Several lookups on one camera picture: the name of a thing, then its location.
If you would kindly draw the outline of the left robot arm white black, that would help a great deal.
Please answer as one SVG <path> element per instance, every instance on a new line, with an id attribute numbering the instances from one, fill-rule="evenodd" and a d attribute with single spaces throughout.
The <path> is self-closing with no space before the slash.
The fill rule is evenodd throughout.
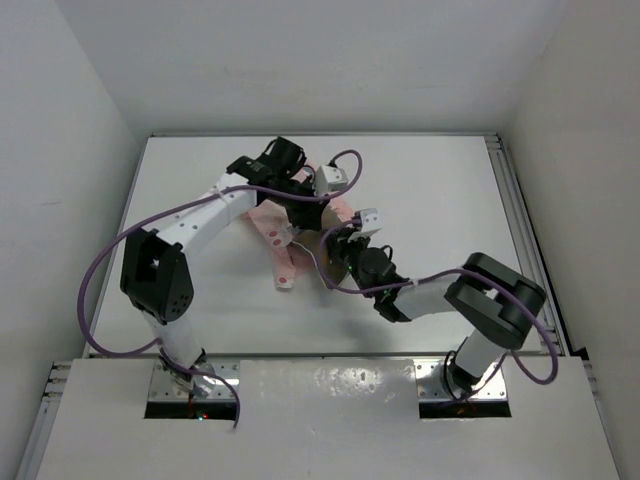
<path id="1" fill-rule="evenodd" d="M 348 184 L 335 162 L 311 167 L 299 145 L 278 137 L 258 157 L 233 161 L 206 194 L 171 212 L 168 225 L 138 226 L 127 234 L 120 289 L 143 314 L 164 367 L 179 384 L 191 387 L 213 372 L 188 317 L 195 257 L 265 202 L 283 209 L 287 227 L 319 232 L 331 200 Z"/>

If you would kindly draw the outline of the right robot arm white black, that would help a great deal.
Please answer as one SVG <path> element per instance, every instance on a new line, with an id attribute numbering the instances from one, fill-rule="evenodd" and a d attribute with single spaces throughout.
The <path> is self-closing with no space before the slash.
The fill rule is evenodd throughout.
<path id="1" fill-rule="evenodd" d="M 471 397 L 495 361 L 542 328 L 537 317 L 547 300 L 544 289 L 484 253 L 471 254 L 460 268 L 410 279 L 398 274 L 390 247 L 371 246 L 356 221 L 324 233 L 319 253 L 345 269 L 355 283 L 350 294 L 372 299 L 391 323 L 456 312 L 472 326 L 442 367 L 442 385 L 454 400 Z"/>

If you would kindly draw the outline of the pink cartoon print pillowcase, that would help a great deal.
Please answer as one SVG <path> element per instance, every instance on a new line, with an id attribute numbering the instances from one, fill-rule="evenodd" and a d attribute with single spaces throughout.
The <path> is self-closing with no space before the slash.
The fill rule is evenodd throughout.
<path id="1" fill-rule="evenodd" d="M 310 162 L 306 163 L 293 178 L 298 181 L 311 180 L 315 174 L 313 167 Z M 343 197 L 333 199 L 323 212 L 323 226 L 327 222 L 337 224 L 346 221 L 352 218 L 354 213 Z M 269 248 L 273 282 L 277 291 L 292 290 L 297 277 L 315 268 L 314 259 L 304 248 L 310 243 L 306 240 L 303 246 L 294 243 L 299 233 L 291 226 L 284 207 L 265 201 L 244 214 L 244 219 L 255 227 Z"/>

